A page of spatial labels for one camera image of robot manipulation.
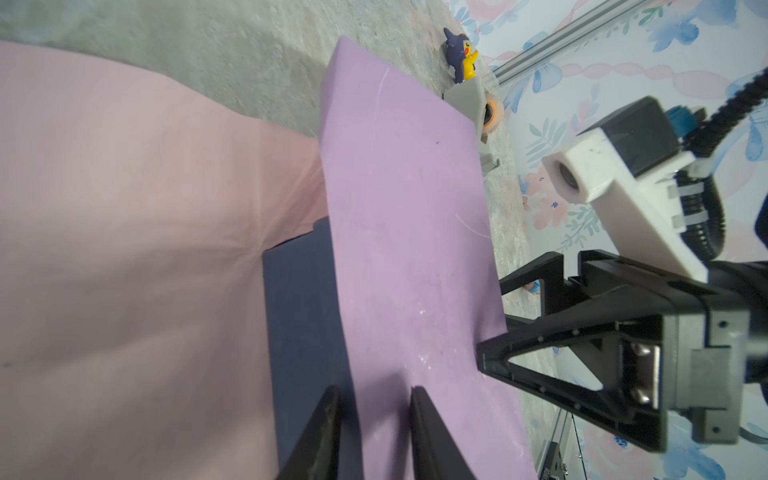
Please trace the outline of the pink purple wrapping paper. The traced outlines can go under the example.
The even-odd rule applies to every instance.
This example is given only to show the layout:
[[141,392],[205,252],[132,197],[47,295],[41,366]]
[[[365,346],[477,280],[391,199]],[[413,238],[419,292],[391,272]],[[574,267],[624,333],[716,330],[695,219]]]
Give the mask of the pink purple wrapping paper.
[[318,138],[168,77],[1,45],[1,475],[269,479],[263,254],[330,223],[362,479],[409,479],[424,387],[478,479],[536,472],[473,123],[348,38]]

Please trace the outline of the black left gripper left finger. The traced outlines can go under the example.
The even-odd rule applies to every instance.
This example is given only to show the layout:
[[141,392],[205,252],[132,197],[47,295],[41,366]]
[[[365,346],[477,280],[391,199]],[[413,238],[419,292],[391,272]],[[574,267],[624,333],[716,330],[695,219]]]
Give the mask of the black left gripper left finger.
[[277,480],[336,480],[341,437],[341,390],[329,386],[318,401]]

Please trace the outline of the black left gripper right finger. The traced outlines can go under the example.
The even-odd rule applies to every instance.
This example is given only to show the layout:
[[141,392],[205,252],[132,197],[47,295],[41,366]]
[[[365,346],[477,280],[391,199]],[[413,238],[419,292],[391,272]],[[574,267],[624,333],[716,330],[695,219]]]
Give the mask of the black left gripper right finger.
[[413,387],[410,433],[416,480],[475,479],[427,390]]

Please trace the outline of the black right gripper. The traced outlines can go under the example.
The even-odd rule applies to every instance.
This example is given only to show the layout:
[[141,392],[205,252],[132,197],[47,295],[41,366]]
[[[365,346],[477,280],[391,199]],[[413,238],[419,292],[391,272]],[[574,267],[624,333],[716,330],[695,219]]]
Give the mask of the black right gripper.
[[744,385],[767,389],[766,261],[710,262],[705,283],[600,250],[578,261],[609,320],[511,316],[476,346],[484,375],[652,453],[667,448],[671,412],[698,443],[766,443],[741,424]]

